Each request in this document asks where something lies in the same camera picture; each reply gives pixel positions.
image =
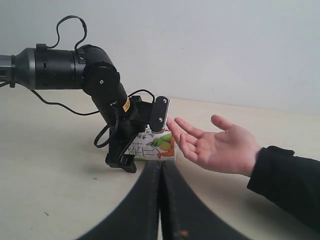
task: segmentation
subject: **white wall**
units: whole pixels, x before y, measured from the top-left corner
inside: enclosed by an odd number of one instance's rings
[[[0,54],[53,45],[78,15],[128,92],[320,115],[319,0],[55,2],[1,1]],[[75,19],[60,29],[60,49],[83,34]]]

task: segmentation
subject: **black robotic arm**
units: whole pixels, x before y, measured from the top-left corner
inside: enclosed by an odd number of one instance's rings
[[[82,23],[84,37],[74,50],[54,49],[59,41],[59,25],[67,19],[76,18]],[[90,44],[78,47],[87,36],[85,21],[78,16],[66,16],[56,26],[58,41],[54,46],[37,44],[36,48],[25,48],[18,55],[0,55],[0,87],[20,84],[31,90],[83,90],[91,96],[106,122],[105,128],[94,140],[97,148],[108,145],[105,162],[111,168],[122,168],[135,173],[134,155],[125,154],[127,148],[146,127],[154,133],[165,129],[170,100],[164,96],[152,102],[142,101],[140,96],[127,95],[120,82],[120,74],[107,53]],[[102,135],[109,130],[109,138],[98,144]]]

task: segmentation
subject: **table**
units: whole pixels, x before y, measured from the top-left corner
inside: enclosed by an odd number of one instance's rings
[[[81,90],[47,90],[48,101],[78,112],[95,110]],[[105,123],[99,114],[77,116],[40,102],[22,86],[0,89],[0,233],[2,239],[75,239],[125,198],[140,176],[105,164],[106,148],[93,140]],[[208,131],[212,114],[250,130],[262,146],[294,149],[320,159],[320,117],[172,99],[169,116]],[[246,189],[249,178],[208,171],[178,152],[176,165],[196,195],[223,221],[255,240],[319,239],[264,197]]]

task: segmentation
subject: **black sleeve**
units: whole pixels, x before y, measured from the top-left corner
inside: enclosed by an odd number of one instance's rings
[[[320,161],[276,146],[262,148],[247,188],[320,233]]]

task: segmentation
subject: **human hand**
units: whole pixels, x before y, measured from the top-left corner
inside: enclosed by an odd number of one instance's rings
[[[167,126],[184,157],[193,163],[215,172],[250,177],[261,149],[255,137],[219,115],[213,115],[211,122],[223,131],[203,131],[178,117],[174,121],[168,118]]]

